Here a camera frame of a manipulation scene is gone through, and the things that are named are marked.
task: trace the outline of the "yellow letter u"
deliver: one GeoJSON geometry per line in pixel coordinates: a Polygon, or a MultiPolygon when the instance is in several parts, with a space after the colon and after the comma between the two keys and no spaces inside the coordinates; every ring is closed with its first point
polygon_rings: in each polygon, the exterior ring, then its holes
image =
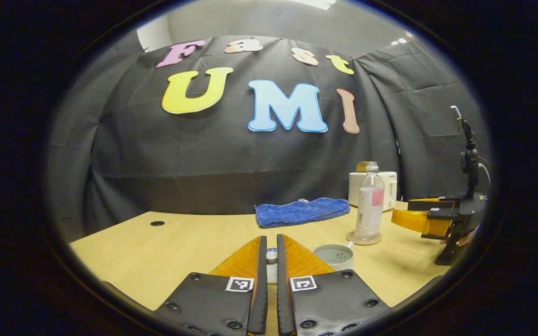
{"type": "Polygon", "coordinates": [[[198,98],[187,98],[186,89],[190,84],[190,79],[198,75],[198,71],[186,71],[171,75],[167,80],[169,85],[163,95],[163,109],[174,114],[198,112],[213,106],[224,94],[226,77],[232,68],[213,68],[207,70],[209,87],[207,92],[198,98]]]}

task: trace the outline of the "gray wall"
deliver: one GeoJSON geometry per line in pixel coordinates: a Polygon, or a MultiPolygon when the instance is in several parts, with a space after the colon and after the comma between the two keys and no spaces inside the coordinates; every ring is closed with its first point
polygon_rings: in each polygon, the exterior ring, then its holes
{"type": "Polygon", "coordinates": [[[363,4],[337,0],[328,10],[288,0],[197,0],[139,29],[143,48],[222,35],[289,38],[361,56],[405,37],[406,29],[363,4]],[[162,21],[167,21],[163,31],[162,21]]]}

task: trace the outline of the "white toaster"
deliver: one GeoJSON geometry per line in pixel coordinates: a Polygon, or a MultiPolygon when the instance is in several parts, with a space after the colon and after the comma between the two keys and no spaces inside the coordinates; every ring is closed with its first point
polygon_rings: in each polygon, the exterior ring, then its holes
{"type": "MultiPolygon", "coordinates": [[[[385,186],[383,194],[383,211],[393,208],[396,204],[397,195],[397,172],[377,173],[385,186]]],[[[362,181],[367,177],[367,173],[350,173],[348,183],[348,203],[358,206],[358,193],[361,189],[362,181]]]]}

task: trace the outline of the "blue towel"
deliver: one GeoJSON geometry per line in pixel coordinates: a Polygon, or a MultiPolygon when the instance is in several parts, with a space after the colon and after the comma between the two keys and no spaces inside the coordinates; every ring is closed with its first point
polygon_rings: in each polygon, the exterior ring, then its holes
{"type": "Polygon", "coordinates": [[[286,205],[261,204],[255,206],[256,221],[262,228],[298,225],[323,221],[350,212],[347,200],[321,197],[316,200],[297,201],[286,205]]]}

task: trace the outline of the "pink label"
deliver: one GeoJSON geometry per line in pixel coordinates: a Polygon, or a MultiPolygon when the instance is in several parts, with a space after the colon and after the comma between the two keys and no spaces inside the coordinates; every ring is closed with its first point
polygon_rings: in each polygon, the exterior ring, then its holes
{"type": "Polygon", "coordinates": [[[378,206],[378,205],[383,204],[384,193],[385,191],[383,189],[373,191],[373,206],[378,206]]]}

